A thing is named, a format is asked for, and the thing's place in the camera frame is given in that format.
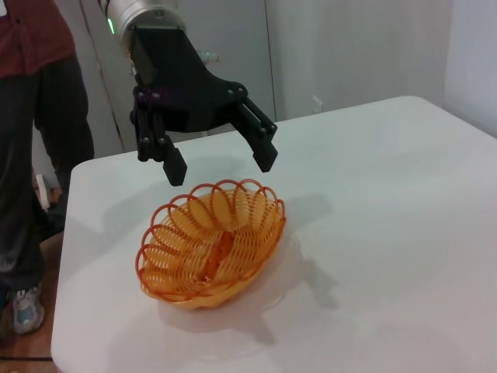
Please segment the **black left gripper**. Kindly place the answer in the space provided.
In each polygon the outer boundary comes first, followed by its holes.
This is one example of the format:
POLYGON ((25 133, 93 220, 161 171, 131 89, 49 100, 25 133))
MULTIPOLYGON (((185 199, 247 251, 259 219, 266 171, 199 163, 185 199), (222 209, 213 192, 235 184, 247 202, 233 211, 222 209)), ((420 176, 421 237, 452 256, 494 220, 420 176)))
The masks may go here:
POLYGON ((278 155, 272 143, 278 127, 247 97, 243 85, 207 69, 183 30, 136 28, 131 59, 141 80, 141 101, 149 109, 136 106, 130 113, 139 161, 161 162, 169 183, 182 186, 187 164, 166 130, 193 133, 232 124, 260 170, 271 170, 278 155))

